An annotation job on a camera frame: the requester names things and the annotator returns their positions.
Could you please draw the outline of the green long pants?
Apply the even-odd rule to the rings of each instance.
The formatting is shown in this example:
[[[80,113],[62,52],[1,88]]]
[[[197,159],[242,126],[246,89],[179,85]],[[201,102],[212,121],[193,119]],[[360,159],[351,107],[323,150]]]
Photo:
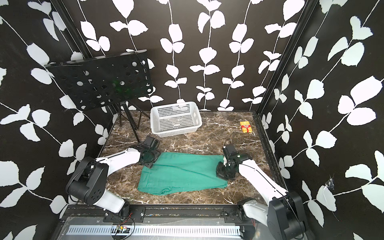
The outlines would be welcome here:
[[[156,196],[205,189],[224,189],[227,180],[216,175],[221,155],[162,153],[152,168],[143,167],[138,191]]]

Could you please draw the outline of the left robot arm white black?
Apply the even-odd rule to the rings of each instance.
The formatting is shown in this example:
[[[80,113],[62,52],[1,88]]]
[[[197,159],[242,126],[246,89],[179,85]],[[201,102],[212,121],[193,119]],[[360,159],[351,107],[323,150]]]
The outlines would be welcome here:
[[[83,158],[66,186],[67,193],[89,206],[97,206],[121,217],[128,217],[130,204],[106,189],[108,177],[135,164],[151,169],[161,155],[158,151],[159,144],[159,140],[147,136],[143,142],[124,151],[96,159]]]

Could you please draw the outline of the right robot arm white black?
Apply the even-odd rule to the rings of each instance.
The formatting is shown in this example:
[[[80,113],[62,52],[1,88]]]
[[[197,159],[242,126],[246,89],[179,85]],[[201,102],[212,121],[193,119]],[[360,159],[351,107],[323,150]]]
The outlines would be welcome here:
[[[304,239],[309,227],[302,198],[279,186],[248,153],[239,152],[233,144],[223,146],[223,154],[224,160],[216,168],[217,177],[233,180],[240,174],[265,201],[260,204],[247,198],[238,202],[236,219],[266,226],[276,240]]]

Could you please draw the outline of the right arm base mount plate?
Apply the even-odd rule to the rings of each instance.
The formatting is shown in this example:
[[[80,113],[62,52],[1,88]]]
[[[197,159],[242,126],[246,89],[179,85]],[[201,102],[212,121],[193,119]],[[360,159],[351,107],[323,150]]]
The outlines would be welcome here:
[[[234,223],[240,225],[253,225],[260,223],[255,219],[247,217],[244,209],[239,206],[224,207],[220,213],[220,216],[224,218],[225,223]]]

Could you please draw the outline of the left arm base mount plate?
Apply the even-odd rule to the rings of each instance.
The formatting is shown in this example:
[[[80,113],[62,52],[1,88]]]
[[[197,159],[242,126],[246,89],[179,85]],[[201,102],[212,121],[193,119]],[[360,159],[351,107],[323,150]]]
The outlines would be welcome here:
[[[121,210],[120,213],[114,214],[107,212],[107,216],[104,217],[104,223],[119,224],[127,221],[126,224],[130,223],[142,223],[144,221],[146,208],[139,205],[130,205],[129,212],[125,209]]]

